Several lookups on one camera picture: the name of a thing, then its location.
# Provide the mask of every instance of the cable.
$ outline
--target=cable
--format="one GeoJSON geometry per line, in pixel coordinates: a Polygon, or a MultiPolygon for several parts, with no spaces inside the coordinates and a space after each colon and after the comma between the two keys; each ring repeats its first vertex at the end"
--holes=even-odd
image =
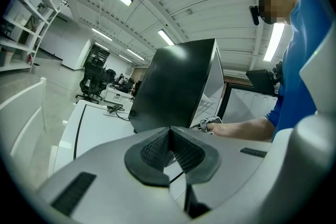
{"type": "Polygon", "coordinates": [[[119,116],[118,114],[117,114],[117,111],[125,111],[125,109],[123,109],[122,108],[122,105],[114,105],[114,106],[108,106],[107,107],[107,112],[109,112],[109,113],[112,113],[112,112],[115,112],[116,113],[116,115],[119,117],[119,118],[121,118],[122,120],[124,120],[124,121],[130,121],[129,119],[125,119],[125,118],[122,118],[121,116],[119,116]]]}

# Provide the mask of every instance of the hand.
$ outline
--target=hand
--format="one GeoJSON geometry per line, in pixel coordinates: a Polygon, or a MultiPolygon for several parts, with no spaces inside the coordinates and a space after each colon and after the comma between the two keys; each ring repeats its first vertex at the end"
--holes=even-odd
{"type": "Polygon", "coordinates": [[[209,123],[207,125],[207,127],[208,127],[209,130],[211,130],[213,132],[214,135],[230,136],[227,124],[209,123]]]}

